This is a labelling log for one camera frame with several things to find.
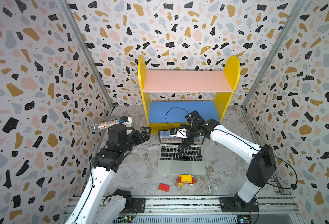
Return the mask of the silver laptop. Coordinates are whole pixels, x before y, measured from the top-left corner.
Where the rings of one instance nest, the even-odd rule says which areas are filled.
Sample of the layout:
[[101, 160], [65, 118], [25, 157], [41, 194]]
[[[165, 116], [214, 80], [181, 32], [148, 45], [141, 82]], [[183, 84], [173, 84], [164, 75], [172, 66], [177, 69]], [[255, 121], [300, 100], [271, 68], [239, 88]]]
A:
[[194, 139], [188, 147], [181, 147], [182, 138], [170, 136], [169, 130], [159, 130], [159, 175], [206, 175], [204, 162], [204, 137]]

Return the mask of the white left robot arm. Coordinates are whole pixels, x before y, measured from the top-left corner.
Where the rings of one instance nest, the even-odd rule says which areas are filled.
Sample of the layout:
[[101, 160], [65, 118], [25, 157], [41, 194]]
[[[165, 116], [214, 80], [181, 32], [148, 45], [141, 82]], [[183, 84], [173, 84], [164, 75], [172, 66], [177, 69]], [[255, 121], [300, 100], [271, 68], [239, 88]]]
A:
[[112, 224], [120, 213], [132, 207], [129, 191], [117, 190], [109, 202], [98, 211], [110, 182], [120, 164], [135, 146], [150, 140], [151, 128], [135, 130], [131, 126], [116, 124], [108, 129], [108, 140], [90, 162], [89, 181], [75, 209], [69, 216], [68, 224]]

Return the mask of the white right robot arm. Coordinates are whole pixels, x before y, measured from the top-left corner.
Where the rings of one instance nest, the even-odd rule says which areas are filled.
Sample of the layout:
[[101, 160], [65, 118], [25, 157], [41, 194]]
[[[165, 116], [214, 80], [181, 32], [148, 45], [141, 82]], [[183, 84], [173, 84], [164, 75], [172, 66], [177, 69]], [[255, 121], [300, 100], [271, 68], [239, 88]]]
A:
[[234, 197], [222, 202], [221, 208], [225, 211], [254, 211], [250, 203], [256, 202], [257, 193], [276, 171], [273, 149], [268, 145], [260, 146], [243, 139], [214, 119], [205, 121], [197, 111], [189, 113], [185, 118], [188, 124], [180, 124], [179, 128], [170, 130], [171, 136], [182, 139], [181, 147], [189, 148], [194, 139], [205, 137], [228, 148], [249, 165], [243, 186]]

